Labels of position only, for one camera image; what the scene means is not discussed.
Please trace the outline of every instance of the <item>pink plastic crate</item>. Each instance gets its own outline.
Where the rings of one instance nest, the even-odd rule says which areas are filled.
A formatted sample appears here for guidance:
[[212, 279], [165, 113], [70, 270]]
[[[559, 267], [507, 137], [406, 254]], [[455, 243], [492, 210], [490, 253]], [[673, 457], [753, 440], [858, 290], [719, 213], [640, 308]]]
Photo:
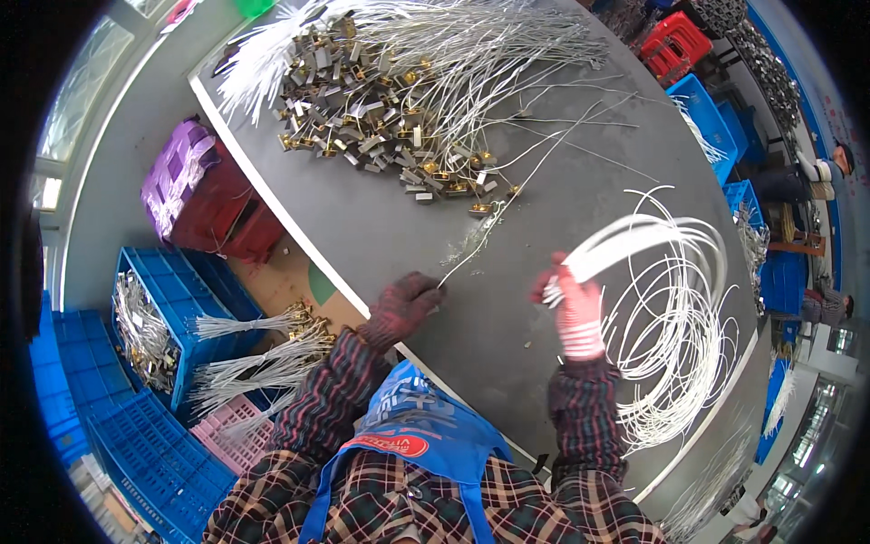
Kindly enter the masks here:
[[221, 406], [212, 415], [200, 421], [191, 429], [191, 433], [203, 443], [210, 452], [224, 462], [230, 470], [238, 475], [257, 464], [265, 455], [266, 442], [269, 441], [273, 424], [266, 420], [257, 431], [248, 437], [244, 443], [239, 440], [228, 440], [220, 430], [236, 421], [247, 420], [259, 415], [260, 410], [244, 395]]

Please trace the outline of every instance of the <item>red logo on apron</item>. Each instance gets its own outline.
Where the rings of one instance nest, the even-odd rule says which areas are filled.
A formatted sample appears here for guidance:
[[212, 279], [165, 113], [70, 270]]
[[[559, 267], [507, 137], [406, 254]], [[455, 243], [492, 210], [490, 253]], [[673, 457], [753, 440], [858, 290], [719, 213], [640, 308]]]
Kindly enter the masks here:
[[355, 439], [345, 442], [345, 447], [347, 446], [374, 447], [402, 457], [419, 457], [429, 449], [429, 442], [410, 434], [400, 434], [393, 437], [361, 434]]

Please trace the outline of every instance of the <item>red plastic crate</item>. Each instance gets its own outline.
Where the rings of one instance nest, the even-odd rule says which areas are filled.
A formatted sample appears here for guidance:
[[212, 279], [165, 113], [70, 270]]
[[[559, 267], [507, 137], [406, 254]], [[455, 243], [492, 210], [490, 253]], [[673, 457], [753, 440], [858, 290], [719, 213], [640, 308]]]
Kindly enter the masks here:
[[260, 410], [244, 395], [221, 406], [212, 415], [200, 421], [191, 429], [191, 433], [202, 442], [210, 452], [218, 457], [237, 475], [241, 475], [260, 461], [266, 451], [266, 443], [271, 436], [274, 424], [265, 420], [248, 439], [228, 440], [221, 434], [221, 429], [237, 421], [246, 420], [259, 415]]
[[665, 18], [640, 48], [640, 59], [664, 84], [679, 81], [713, 50], [713, 42], [704, 36], [682, 11]]
[[266, 262], [284, 227], [260, 198], [219, 140], [220, 163], [212, 166], [175, 220], [178, 247]]

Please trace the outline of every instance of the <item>pink glove with white stripes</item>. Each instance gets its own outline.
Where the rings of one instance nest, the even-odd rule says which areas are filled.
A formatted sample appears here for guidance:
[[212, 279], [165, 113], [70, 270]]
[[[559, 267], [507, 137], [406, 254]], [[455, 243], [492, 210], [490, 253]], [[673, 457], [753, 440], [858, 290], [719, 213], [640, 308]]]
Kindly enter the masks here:
[[605, 351], [599, 308], [601, 290], [593, 281], [578, 284], [568, 267], [561, 264], [565, 257], [563, 252], [552, 255], [553, 268], [538, 277], [532, 290], [532, 302], [541, 304], [544, 289], [556, 276], [559, 289], [565, 295], [556, 310], [556, 331], [565, 348], [565, 357], [571, 361], [597, 359]]

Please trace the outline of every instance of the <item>gloved hand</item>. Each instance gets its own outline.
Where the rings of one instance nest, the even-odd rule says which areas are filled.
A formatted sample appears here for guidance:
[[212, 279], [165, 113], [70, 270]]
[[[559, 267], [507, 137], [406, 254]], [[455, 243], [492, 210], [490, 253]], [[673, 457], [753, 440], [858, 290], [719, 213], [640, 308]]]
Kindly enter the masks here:
[[597, 359], [604, 351], [601, 336], [601, 290], [593, 281], [579, 285], [567, 266], [562, 265], [566, 254], [555, 252], [551, 256], [553, 267], [538, 276], [532, 289], [532, 302], [541, 304], [544, 288], [550, 278], [559, 279], [559, 289], [565, 299], [556, 309], [556, 331], [565, 348], [565, 357], [570, 361]]
[[445, 295], [446, 289], [438, 289], [437, 279], [411, 272], [384, 289], [371, 309], [368, 323], [361, 325], [357, 333], [373, 350], [386, 353], [414, 334]]

